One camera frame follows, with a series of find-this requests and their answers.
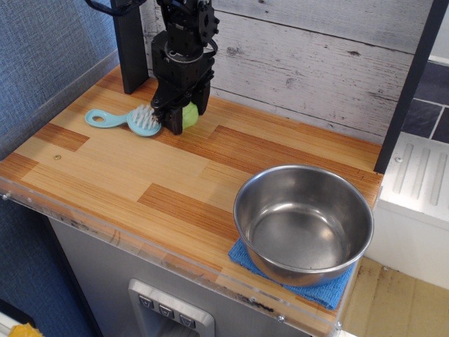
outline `wood plank wall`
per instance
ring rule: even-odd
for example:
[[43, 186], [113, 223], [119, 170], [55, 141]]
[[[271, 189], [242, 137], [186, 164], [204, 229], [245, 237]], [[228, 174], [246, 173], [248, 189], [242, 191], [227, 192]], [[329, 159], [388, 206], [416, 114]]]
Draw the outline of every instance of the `wood plank wall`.
[[[213, 0], [212, 95], [381, 144], [432, 0]], [[164, 29], [141, 7], [147, 45]]]

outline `stainless steel bowl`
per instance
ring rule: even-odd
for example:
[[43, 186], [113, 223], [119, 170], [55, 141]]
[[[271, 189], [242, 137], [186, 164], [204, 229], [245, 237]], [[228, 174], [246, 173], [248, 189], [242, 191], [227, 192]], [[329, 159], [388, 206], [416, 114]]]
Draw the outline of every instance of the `stainless steel bowl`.
[[292, 286], [339, 277], [373, 236], [373, 215], [363, 195], [344, 178], [314, 166], [276, 166], [253, 176], [236, 196], [234, 220], [254, 264]]

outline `blue towel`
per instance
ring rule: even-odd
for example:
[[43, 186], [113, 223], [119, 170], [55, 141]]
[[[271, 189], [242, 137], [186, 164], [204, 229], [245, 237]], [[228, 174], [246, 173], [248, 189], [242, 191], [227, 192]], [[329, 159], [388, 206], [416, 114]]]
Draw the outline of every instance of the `blue towel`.
[[[263, 276], [269, 279], [263, 272], [259, 270], [254, 264], [254, 262], [250, 259], [248, 252], [246, 251], [246, 247], [241, 241], [241, 239], [237, 240], [235, 245], [231, 248], [228, 253], [231, 260], [239, 265], [244, 266], [249, 269], [251, 272]], [[346, 287], [346, 283], [351, 276], [352, 269], [354, 265], [352, 265], [343, 275], [339, 276], [337, 279], [334, 279], [328, 284], [324, 284], [322, 286], [288, 286], [286, 284], [282, 284], [285, 289], [300, 295], [307, 300], [312, 300], [321, 304], [328, 310], [335, 310], [340, 303], [340, 299], [342, 298], [344, 288]]]

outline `green sponge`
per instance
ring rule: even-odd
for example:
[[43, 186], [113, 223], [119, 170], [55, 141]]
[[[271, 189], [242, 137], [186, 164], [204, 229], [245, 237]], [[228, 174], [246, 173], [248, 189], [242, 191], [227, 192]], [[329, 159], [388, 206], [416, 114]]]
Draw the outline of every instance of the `green sponge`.
[[199, 118], [198, 107], [190, 102], [182, 108], [182, 130], [189, 128], [197, 123]]

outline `wooden countertop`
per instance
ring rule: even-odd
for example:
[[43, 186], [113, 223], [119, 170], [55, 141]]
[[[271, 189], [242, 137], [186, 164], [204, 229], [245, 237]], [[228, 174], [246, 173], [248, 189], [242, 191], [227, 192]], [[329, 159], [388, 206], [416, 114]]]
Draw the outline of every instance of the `wooden countertop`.
[[[163, 129], [142, 138], [127, 126], [101, 129], [84, 121], [91, 109], [128, 113], [148, 103], [156, 85], [150, 79], [126, 95], [117, 67], [0, 163], [6, 178], [0, 188], [99, 238], [125, 242], [130, 251], [154, 254], [149, 243], [156, 244], [166, 250], [159, 253], [166, 263], [235, 293], [250, 298], [245, 284], [251, 285], [268, 294], [258, 294], [260, 303], [275, 312], [291, 311], [295, 324], [325, 335], [327, 328], [311, 317], [335, 322], [338, 310], [295, 296], [230, 261], [227, 253], [239, 237], [234, 198], [258, 171], [298, 163], [341, 175], [373, 206], [382, 181], [373, 172], [380, 146], [214, 97], [198, 123], [180, 136]], [[312, 316], [302, 317], [302, 310]]]

